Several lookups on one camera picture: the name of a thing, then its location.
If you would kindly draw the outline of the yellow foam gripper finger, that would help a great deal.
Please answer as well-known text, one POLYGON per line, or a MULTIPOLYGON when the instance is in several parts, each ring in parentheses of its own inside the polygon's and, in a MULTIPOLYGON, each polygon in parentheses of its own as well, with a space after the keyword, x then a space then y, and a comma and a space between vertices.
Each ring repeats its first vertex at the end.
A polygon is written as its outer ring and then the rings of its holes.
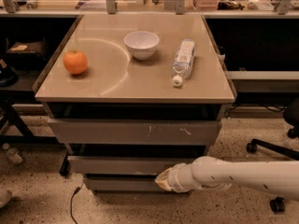
POLYGON ((166 191, 173 190, 174 173, 172 168, 168 168, 155 178, 155 183, 166 191))

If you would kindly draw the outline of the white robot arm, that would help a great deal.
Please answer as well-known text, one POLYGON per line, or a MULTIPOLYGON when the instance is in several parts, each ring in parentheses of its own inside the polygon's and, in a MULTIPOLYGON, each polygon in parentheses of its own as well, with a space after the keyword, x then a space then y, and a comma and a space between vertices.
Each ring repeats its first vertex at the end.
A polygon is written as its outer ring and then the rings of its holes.
POLYGON ((156 184, 176 193, 228 189, 232 184, 299 200, 298 161, 223 161, 203 156, 160 173, 156 184))

